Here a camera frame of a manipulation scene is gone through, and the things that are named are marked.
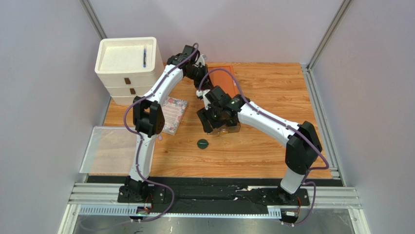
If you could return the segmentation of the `clear orange drawer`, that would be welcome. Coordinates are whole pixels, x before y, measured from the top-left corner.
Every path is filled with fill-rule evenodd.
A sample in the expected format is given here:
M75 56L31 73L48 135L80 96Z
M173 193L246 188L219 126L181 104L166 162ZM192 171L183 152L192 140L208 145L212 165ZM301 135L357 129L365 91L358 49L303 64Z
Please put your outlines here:
M241 124L235 123L231 124L230 126L224 125L220 128L213 129L212 132L208 133L208 135L223 135L223 134L229 134L229 133L238 133L240 131Z

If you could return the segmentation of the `orange drawer box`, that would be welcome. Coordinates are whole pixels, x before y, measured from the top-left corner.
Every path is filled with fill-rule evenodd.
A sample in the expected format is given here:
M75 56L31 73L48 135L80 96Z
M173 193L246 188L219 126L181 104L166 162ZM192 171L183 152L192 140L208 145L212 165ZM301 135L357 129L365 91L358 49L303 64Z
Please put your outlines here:
M225 71L215 71L209 74L213 86L220 86L231 98L239 94L233 78Z

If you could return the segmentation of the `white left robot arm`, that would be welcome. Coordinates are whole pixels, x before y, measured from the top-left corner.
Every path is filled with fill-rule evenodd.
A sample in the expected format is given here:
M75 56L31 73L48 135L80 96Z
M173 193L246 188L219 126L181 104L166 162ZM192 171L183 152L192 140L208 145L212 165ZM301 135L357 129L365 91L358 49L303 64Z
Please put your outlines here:
M137 135L136 156L125 183L119 188L119 203L144 203L150 197L148 177L151 172L153 152L158 135L165 126L162 104L173 88L184 78L193 80L197 96L203 90L213 88L205 55L198 44L186 45L183 52L168 59L167 65L156 84L142 97L136 96L131 106L135 129L128 131Z

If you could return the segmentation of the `dark green round lid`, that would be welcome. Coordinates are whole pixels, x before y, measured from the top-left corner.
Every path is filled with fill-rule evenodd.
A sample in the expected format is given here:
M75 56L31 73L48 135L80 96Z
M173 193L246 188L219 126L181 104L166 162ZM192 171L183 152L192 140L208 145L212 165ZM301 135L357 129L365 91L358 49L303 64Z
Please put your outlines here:
M197 146L199 149L206 149L209 146L209 142L206 139L200 139L197 141Z

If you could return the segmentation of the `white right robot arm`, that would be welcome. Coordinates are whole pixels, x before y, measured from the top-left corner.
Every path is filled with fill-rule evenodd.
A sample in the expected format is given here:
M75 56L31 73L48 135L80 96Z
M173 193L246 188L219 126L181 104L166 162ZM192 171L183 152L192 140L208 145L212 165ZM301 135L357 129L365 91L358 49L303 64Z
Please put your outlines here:
M277 198L282 203L293 201L299 187L316 161L322 146L313 124L302 124L278 117L241 94L230 97L222 88L197 91L204 107L197 111L204 132L238 132L247 124L271 136L285 147L287 170L278 187Z

